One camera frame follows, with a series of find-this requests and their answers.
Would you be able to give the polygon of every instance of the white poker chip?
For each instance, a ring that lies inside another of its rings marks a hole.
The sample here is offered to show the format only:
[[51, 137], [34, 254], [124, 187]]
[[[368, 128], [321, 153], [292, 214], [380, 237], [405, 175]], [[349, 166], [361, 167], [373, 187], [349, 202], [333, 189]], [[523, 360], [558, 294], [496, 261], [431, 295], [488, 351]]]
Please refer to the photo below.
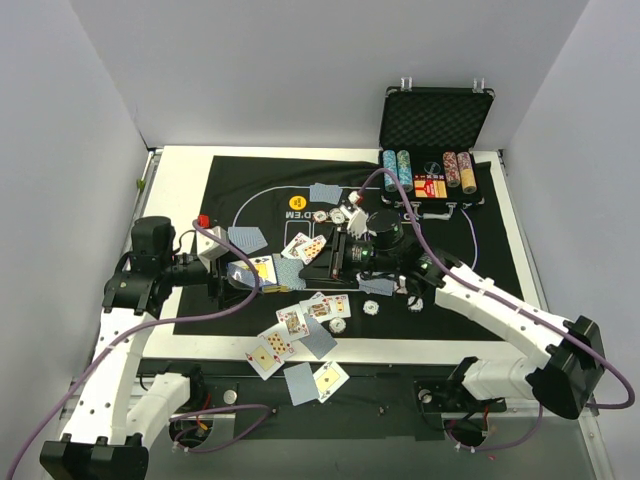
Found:
[[329, 218], [331, 218], [331, 221], [336, 225], [342, 225], [347, 220], [347, 217], [344, 216], [344, 213], [342, 213], [339, 208], [331, 210], [329, 212]]
[[416, 300], [416, 297], [414, 296], [409, 297], [409, 299], [407, 300], [407, 305], [410, 312], [421, 312], [424, 308], [424, 302], [422, 301], [422, 299], [418, 298]]
[[380, 305], [378, 302], [374, 302], [373, 300], [367, 300], [364, 302], [364, 306], [362, 307], [362, 311], [367, 315], [377, 315], [380, 310]]
[[313, 213], [313, 221], [316, 223], [326, 222], [328, 218], [329, 216], [324, 210], [318, 210], [317, 212]]
[[344, 318], [334, 318], [329, 322], [329, 330], [331, 333], [340, 334], [344, 332], [347, 328], [347, 322], [344, 321]]

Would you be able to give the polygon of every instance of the case latch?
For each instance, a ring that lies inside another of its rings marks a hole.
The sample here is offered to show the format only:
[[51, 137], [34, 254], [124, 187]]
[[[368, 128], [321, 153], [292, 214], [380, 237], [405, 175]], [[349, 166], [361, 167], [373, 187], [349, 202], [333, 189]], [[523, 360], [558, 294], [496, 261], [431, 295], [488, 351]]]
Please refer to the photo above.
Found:
[[411, 78], [411, 77], [402, 77], [400, 79], [400, 91], [401, 92], [410, 92], [412, 86], [413, 86], [413, 78]]
[[473, 93], [484, 93], [484, 77], [480, 80], [473, 79]]

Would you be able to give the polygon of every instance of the poker chip stack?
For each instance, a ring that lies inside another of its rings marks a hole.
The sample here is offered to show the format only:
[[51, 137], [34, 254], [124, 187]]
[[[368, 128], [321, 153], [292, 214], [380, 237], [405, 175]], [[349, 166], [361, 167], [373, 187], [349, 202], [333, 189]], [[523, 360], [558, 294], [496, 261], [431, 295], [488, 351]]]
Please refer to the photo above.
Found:
[[442, 163], [444, 164], [444, 176], [447, 179], [447, 186], [456, 188], [460, 185], [460, 172], [458, 171], [458, 160], [455, 152], [444, 152]]
[[397, 155], [398, 160], [398, 179], [402, 184], [402, 189], [405, 192], [413, 190], [413, 175], [411, 173], [411, 160], [409, 152], [406, 150], [400, 150]]
[[[384, 168], [388, 168], [389, 170], [391, 170], [396, 175], [396, 177], [398, 176], [398, 166], [396, 164], [396, 152], [394, 152], [393, 150], [385, 150], [384, 152], [382, 152], [382, 165], [384, 166]], [[386, 173], [384, 174], [384, 189], [387, 192], [398, 191], [398, 187], [396, 187], [396, 184], [393, 182], [393, 180], [391, 180], [391, 177]]]
[[476, 178], [473, 175], [473, 165], [471, 163], [471, 155], [467, 152], [458, 154], [458, 168], [460, 169], [460, 182], [462, 183], [462, 191], [467, 195], [475, 193]]

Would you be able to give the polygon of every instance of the yellow sticker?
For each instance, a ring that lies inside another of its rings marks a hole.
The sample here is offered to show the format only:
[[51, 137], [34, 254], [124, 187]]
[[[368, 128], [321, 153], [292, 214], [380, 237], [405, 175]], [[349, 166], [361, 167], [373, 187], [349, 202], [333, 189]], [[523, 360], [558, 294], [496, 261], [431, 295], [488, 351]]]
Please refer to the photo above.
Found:
[[293, 210], [302, 210], [307, 206], [307, 199], [300, 195], [296, 195], [295, 197], [291, 197], [291, 200], [289, 200], [289, 206]]

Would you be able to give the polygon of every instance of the black poker mat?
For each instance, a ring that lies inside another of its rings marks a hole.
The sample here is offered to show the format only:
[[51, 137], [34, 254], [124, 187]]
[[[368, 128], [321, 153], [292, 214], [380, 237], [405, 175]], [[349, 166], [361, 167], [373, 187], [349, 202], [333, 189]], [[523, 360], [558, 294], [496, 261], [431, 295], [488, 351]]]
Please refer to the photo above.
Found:
[[[260, 227], [268, 246], [254, 252], [259, 256], [282, 251], [287, 238], [304, 229], [307, 217], [316, 210], [329, 210], [333, 205], [309, 202], [309, 189], [274, 188], [282, 186], [309, 186], [319, 182], [328, 185], [360, 186], [377, 167], [369, 163], [336, 162], [324, 160], [295, 160], [277, 158], [242, 158], [216, 156], [202, 200], [200, 212], [228, 228], [233, 224], [238, 210], [254, 195], [267, 189], [244, 206], [236, 226]], [[496, 285], [522, 298], [511, 250], [500, 214], [495, 188], [488, 164], [480, 164], [477, 181], [482, 185], [484, 204], [468, 210], [478, 239], [478, 263], [476, 271], [495, 280]], [[301, 195], [307, 200], [303, 210], [290, 208], [290, 199]], [[387, 208], [378, 191], [366, 194], [363, 207], [372, 212]], [[422, 231], [433, 247], [440, 247], [467, 264], [473, 260], [473, 241], [467, 220], [455, 212], [451, 220], [423, 220]], [[315, 234], [327, 234], [316, 227]], [[229, 317], [209, 322], [177, 324], [178, 335], [231, 335], [255, 336], [272, 326], [275, 311], [308, 299], [312, 291], [273, 293], [260, 295], [244, 310]], [[499, 340], [498, 337], [465, 317], [436, 305], [425, 305], [420, 313], [406, 308], [406, 296], [383, 297], [364, 292], [349, 292], [352, 317], [347, 320], [347, 330], [341, 338], [374, 339], [422, 339], [422, 340]], [[376, 300], [380, 312], [376, 316], [363, 313], [362, 305], [368, 299]], [[215, 303], [208, 298], [206, 287], [183, 289], [178, 316], [202, 315], [216, 311]]]

